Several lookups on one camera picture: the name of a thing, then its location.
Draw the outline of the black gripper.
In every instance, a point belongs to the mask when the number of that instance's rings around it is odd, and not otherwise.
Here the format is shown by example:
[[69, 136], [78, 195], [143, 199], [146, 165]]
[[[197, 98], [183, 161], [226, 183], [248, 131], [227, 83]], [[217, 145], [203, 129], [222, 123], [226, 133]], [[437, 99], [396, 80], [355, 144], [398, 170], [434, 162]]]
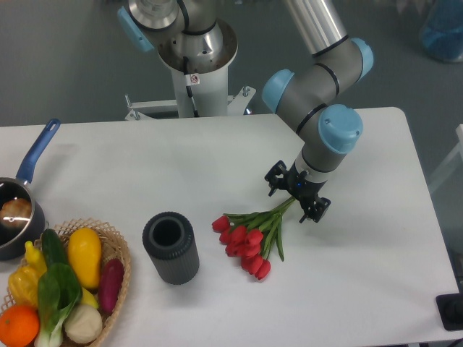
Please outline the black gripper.
[[318, 196], [319, 191], [325, 184], [324, 181], [315, 183], [309, 181], [307, 178], [308, 175], [304, 176], [302, 173], [299, 173], [295, 166], [292, 166], [288, 171], [282, 160], [275, 163], [264, 177], [270, 188], [269, 197], [277, 190], [287, 190], [300, 202], [300, 206], [304, 212], [300, 223], [303, 223], [305, 220], [312, 220], [318, 223], [330, 207], [331, 201], [325, 197]]

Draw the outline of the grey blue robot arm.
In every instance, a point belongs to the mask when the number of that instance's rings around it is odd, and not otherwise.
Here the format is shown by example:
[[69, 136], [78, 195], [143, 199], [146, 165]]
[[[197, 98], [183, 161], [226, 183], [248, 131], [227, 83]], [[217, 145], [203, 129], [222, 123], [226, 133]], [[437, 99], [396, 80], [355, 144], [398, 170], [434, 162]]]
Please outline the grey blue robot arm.
[[[359, 114], [334, 98], [371, 70], [373, 52], [348, 36], [330, 1], [285, 5], [315, 62], [300, 76], [282, 69], [263, 88], [263, 102], [304, 143], [292, 166], [278, 162], [266, 181], [272, 190], [290, 193], [304, 219], [319, 221], [331, 204], [320, 189], [363, 129]], [[128, 1], [117, 17], [139, 50], [157, 50], [170, 69], [180, 117], [230, 112], [228, 67], [237, 37], [218, 18], [214, 1]]]

